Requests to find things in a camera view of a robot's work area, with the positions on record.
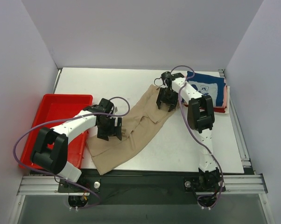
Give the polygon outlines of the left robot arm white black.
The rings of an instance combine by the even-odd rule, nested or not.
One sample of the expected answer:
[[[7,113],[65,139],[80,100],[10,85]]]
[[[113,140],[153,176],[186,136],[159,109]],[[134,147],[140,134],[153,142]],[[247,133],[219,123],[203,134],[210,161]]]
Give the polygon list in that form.
[[[65,180],[69,187],[80,192],[85,188],[82,171],[68,161],[68,145],[81,133],[97,127],[97,138],[108,141],[110,137],[122,140],[122,116],[116,115],[114,104],[102,98],[97,105],[89,105],[62,124],[39,130],[30,160]]]

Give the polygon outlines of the beige t-shirt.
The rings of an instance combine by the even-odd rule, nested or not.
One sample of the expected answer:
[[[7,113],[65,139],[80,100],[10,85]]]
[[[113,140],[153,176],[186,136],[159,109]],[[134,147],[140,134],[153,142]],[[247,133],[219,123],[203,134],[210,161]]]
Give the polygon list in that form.
[[[96,135],[86,141],[91,159],[100,175],[104,175],[119,165],[135,157],[156,136],[165,122],[175,112],[156,101],[161,90],[151,85],[136,105],[122,119],[122,140],[110,137],[108,141]]]

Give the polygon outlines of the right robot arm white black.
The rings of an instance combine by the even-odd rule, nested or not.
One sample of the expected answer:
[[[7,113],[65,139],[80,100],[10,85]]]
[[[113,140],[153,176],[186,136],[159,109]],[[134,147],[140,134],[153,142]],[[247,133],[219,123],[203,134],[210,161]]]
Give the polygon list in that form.
[[[164,87],[160,88],[156,104],[169,106],[169,112],[182,102],[188,104],[187,115],[181,112],[192,138],[199,145],[198,191],[214,189],[219,192],[224,187],[222,168],[213,154],[212,129],[215,122],[211,96],[203,95],[189,84],[182,73],[166,71],[159,78]]]

